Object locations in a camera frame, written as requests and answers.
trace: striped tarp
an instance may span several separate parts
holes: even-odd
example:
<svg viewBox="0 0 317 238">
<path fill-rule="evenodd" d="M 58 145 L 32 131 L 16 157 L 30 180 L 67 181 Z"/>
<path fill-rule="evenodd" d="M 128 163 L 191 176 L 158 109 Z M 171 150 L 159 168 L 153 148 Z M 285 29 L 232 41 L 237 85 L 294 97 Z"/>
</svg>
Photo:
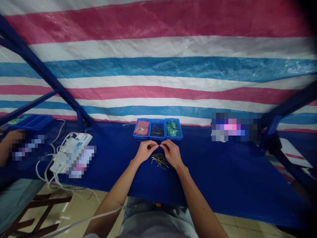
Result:
<svg viewBox="0 0 317 238">
<path fill-rule="evenodd" d="M 305 15 L 293 0 L 2 0 L 0 13 L 95 120 L 266 113 L 315 80 Z M 0 115 L 51 90 L 0 48 Z M 55 96 L 28 113 L 76 119 Z M 279 130 L 317 132 L 317 102 Z"/>
</svg>

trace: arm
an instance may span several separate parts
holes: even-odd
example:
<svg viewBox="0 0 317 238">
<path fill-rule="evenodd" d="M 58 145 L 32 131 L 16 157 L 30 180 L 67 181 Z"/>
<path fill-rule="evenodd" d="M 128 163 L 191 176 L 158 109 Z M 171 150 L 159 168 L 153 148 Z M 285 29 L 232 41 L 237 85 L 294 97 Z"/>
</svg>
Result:
<svg viewBox="0 0 317 238">
<path fill-rule="evenodd" d="M 135 158 L 131 160 L 127 169 L 123 172 L 115 185 L 113 185 L 112 189 L 102 201 L 94 216 L 116 210 L 123 206 L 135 173 L 138 170 L 140 164 L 147 160 L 152 152 L 158 147 L 158 144 L 152 140 L 141 142 Z M 92 220 L 89 223 L 84 236 L 90 233 L 96 233 L 99 237 L 107 237 L 113 225 L 115 224 L 119 213 L 120 211 L 117 211 L 116 213 Z"/>
<path fill-rule="evenodd" d="M 228 238 L 206 199 L 193 181 L 188 168 L 183 164 L 178 146 L 171 140 L 163 141 L 160 146 L 165 151 L 166 159 L 175 168 L 179 176 L 198 236 L 200 238 Z"/>
<path fill-rule="evenodd" d="M 6 137 L 0 143 L 0 167 L 7 165 L 9 153 L 12 149 L 12 145 L 19 143 L 21 139 L 24 138 L 24 130 L 10 131 Z"/>
</svg>

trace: pixelated area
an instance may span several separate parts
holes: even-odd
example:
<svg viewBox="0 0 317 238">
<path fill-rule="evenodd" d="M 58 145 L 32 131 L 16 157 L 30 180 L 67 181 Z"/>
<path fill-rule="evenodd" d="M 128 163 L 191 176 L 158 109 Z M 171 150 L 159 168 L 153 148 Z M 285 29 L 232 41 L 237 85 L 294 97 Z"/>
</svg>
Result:
<svg viewBox="0 0 317 238">
<path fill-rule="evenodd" d="M 260 141 L 261 113 L 213 113 L 212 141 Z"/>
<path fill-rule="evenodd" d="M 66 161 L 65 172 L 69 178 L 79 179 L 85 174 L 89 163 L 96 153 L 96 146 L 68 146 L 65 150 Z M 59 161 L 59 167 L 63 166 L 63 161 Z"/>
<path fill-rule="evenodd" d="M 33 155 L 33 153 L 39 149 L 46 146 L 46 135 L 35 135 L 33 139 L 25 139 L 25 135 L 20 135 L 19 140 L 23 141 L 22 143 L 12 144 L 12 160 L 13 161 L 22 161 L 25 158 L 30 160 L 42 160 L 44 161 L 47 157 L 47 152 L 44 152 L 43 156 Z"/>
</svg>

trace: blue stripe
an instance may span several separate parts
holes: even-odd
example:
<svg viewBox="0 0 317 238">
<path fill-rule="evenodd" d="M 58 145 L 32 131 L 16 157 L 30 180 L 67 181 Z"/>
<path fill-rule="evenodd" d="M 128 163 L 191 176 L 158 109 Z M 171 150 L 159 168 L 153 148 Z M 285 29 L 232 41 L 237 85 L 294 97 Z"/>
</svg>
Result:
<svg viewBox="0 0 317 238">
<path fill-rule="evenodd" d="M 27 104 L 27 101 L 0 101 L 0 107 L 20 108 Z M 186 116 L 194 118 L 211 119 L 212 113 L 215 112 L 245 112 L 231 109 L 218 109 L 206 107 L 190 107 L 190 106 L 124 106 L 124 107 L 95 107 L 82 106 L 89 114 L 105 114 L 112 116 L 127 116 L 127 115 L 162 115 L 162 116 Z M 42 109 L 64 109 L 72 110 L 72 108 L 62 102 L 45 101 L 35 108 Z M 317 124 L 317 113 L 300 113 L 291 114 L 281 120 L 287 124 Z"/>
<path fill-rule="evenodd" d="M 291 114 L 281 120 L 282 123 L 287 124 L 317 124 L 317 113 L 299 113 Z"/>
<path fill-rule="evenodd" d="M 269 82 L 317 73 L 317 60 L 231 57 L 105 58 L 45 62 L 57 78 L 157 75 Z M 26 63 L 0 63 L 0 76 L 40 78 Z"/>
</svg>

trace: hand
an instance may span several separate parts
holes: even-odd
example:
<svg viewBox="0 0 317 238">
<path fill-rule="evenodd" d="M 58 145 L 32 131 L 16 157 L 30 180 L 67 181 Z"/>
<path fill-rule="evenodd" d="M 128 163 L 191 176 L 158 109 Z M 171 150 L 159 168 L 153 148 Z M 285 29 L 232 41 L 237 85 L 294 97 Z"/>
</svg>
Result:
<svg viewBox="0 0 317 238">
<path fill-rule="evenodd" d="M 6 146 L 11 147 L 13 144 L 17 144 L 20 140 L 25 138 L 24 130 L 14 130 L 10 131 L 1 143 L 6 144 Z"/>
<path fill-rule="evenodd" d="M 160 147 L 165 151 L 167 161 L 175 168 L 184 166 L 179 148 L 170 139 L 163 141 Z"/>
<path fill-rule="evenodd" d="M 158 148 L 158 144 L 155 141 L 147 140 L 142 141 L 140 143 L 140 147 L 138 152 L 136 153 L 135 160 L 138 161 L 140 164 L 146 161 L 150 155 L 153 153 L 154 150 Z"/>
</svg>

